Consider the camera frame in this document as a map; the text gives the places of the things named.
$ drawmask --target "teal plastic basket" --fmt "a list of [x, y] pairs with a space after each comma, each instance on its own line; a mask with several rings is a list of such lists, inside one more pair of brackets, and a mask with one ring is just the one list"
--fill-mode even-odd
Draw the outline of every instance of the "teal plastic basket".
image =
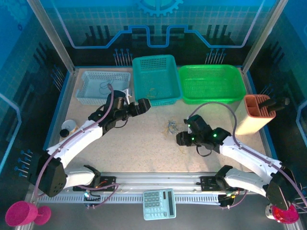
[[152, 106], [174, 104], [182, 98], [172, 55], [137, 57], [132, 62], [135, 99], [147, 98]]

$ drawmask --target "black bottle cap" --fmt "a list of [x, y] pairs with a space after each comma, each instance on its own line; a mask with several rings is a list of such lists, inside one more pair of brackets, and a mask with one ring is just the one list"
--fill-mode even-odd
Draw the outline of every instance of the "black bottle cap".
[[59, 134], [61, 135], [61, 137], [66, 138], [69, 135], [69, 131], [67, 129], [62, 129]]

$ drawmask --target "gear graphic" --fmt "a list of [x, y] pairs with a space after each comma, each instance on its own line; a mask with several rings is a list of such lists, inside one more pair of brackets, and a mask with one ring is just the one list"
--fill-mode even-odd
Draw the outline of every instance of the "gear graphic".
[[144, 13], [159, 17], [161, 14], [166, 16], [167, 13], [173, 13], [173, 10], [177, 10], [183, 0], [136, 0], [135, 3], [138, 5], [138, 9], [142, 9]]
[[0, 6], [7, 7], [8, 12], [19, 23], [27, 18], [26, 0], [0, 0]]

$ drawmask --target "pink cup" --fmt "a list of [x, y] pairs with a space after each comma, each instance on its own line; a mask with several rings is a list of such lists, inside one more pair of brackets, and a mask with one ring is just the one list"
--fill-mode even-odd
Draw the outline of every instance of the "pink cup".
[[19, 201], [13, 204], [5, 215], [5, 222], [11, 226], [26, 225], [34, 221], [38, 225], [45, 224], [51, 216], [47, 206], [37, 208], [36, 205]]

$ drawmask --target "wire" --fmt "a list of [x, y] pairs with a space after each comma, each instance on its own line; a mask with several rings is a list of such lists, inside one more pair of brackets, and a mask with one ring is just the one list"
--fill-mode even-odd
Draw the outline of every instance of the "wire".
[[116, 188], [114, 189], [114, 191], [103, 202], [101, 202], [98, 205], [92, 205], [91, 206], [92, 208], [96, 208], [98, 206], [103, 205], [106, 201], [108, 201], [114, 195], [114, 193], [118, 190], [119, 184], [118, 183], [114, 183], [114, 184], [109, 184], [109, 185], [106, 185], [106, 186], [103, 186], [103, 187], [99, 187], [99, 188], [90, 188], [90, 187], [83, 186], [83, 185], [79, 185], [78, 187], [79, 188], [83, 188], [83, 189], [87, 189], [87, 190], [90, 190], [90, 191], [91, 190], [92, 191], [97, 191], [97, 190], [101, 190], [101, 189], [109, 188], [109, 187], [113, 187], [113, 186], [116, 186]]
[[226, 104], [223, 104], [221, 102], [207, 102], [207, 103], [204, 103], [204, 104], [201, 104], [200, 106], [198, 106], [194, 111], [193, 113], [191, 113], [191, 115], [189, 116], [189, 118], [191, 116], [193, 116], [200, 108], [202, 108], [204, 105], [207, 105], [207, 104], [220, 104], [224, 107], [226, 107], [230, 112], [231, 114], [234, 116], [234, 119], [235, 119], [235, 126], [234, 126], [234, 129], [233, 129], [233, 132], [232, 132], [232, 137], [234, 139], [234, 142], [241, 147], [241, 149], [243, 149], [244, 151], [250, 153], [251, 155], [253, 155], [254, 157], [257, 157], [258, 159], [262, 160], [263, 162], [265, 162], [266, 164], [270, 165], [271, 167], [273, 167], [274, 169], [276, 169], [277, 171], [279, 171], [289, 182], [290, 184], [293, 186], [293, 188], [297, 191], [297, 193], [299, 194], [299, 196], [302, 198], [305, 206], [307, 207], [307, 200], [306, 198], [304, 197], [304, 195], [302, 194], [301, 190], [298, 188], [298, 186], [295, 184], [295, 182], [290, 178], [290, 176], [288, 176], [283, 170], [281, 170], [278, 166], [276, 166], [275, 164], [271, 163], [269, 160], [265, 159], [264, 157], [260, 156], [260, 155], [257, 155], [256, 153], [250, 151], [249, 149], [246, 149], [245, 147], [241, 146], [238, 142], [238, 140], [236, 139], [236, 126], [237, 126], [237, 118], [236, 118], [236, 114], [235, 112], [232, 110], [232, 108], [230, 108], [228, 105]]
[[[113, 100], [114, 100], [114, 90], [111, 84], [108, 84], [108, 88], [111, 90], [111, 102], [110, 104], [113, 104]], [[78, 135], [80, 135], [81, 133], [85, 132], [86, 130], [96, 126], [97, 124], [99, 124], [102, 120], [105, 119], [105, 117], [109, 114], [111, 110], [111, 106], [108, 107], [108, 110], [106, 111], [106, 113], [102, 116], [102, 118], [100, 118], [98, 121], [96, 121], [95, 123], [89, 125], [88, 127], [84, 128], [83, 130], [79, 130], [78, 132], [75, 132], [72, 136], [68, 137], [63, 144], [60, 145], [60, 147], [58, 149], [56, 149], [51, 156], [48, 158], [48, 160], [45, 162], [45, 164], [43, 165], [41, 171], [39, 172], [39, 175], [37, 177], [36, 180], [36, 184], [35, 184], [35, 188], [34, 188], [34, 196], [35, 197], [39, 197], [38, 196], [38, 186], [39, 183], [42, 179], [43, 173], [46, 170], [46, 167], [48, 166], [48, 164], [50, 163], [51, 159], [61, 151], [61, 149], [63, 149], [72, 139], [74, 139], [75, 137], [77, 137]]]
[[94, 195], [91, 190], [90, 190], [90, 195], [93, 196], [93, 197], [99, 197], [100, 198], [100, 195]]
[[300, 205], [296, 203], [292, 203], [295, 207], [300, 208], [303, 212], [307, 213], [307, 210], [304, 207], [301, 207]]
[[244, 198], [246, 197], [247, 194], [248, 194], [248, 191], [245, 190], [245, 193], [244, 193], [242, 199], [240, 199], [240, 201], [239, 201], [238, 203], [236, 203], [236, 204], [234, 204], [234, 205], [231, 205], [231, 206], [229, 206], [229, 207], [221, 207], [221, 208], [224, 210], [224, 209], [230, 209], [230, 208], [232, 208], [232, 207], [238, 206], [239, 204], [242, 203], [242, 201], [244, 200]]
[[126, 120], [126, 122], [125, 122], [124, 125], [122, 125], [122, 126], [120, 126], [120, 127], [114, 127], [114, 128], [123, 128], [127, 123], [128, 123], [128, 118], [127, 118], [127, 120]]
[[206, 155], [201, 155], [200, 152], [198, 152], [198, 146], [196, 146], [196, 151], [197, 151], [198, 155], [200, 155], [201, 157], [208, 157], [208, 156], [210, 156], [211, 153], [212, 153], [212, 150], [211, 150], [210, 153], [208, 153], [208, 154], [206, 154]]

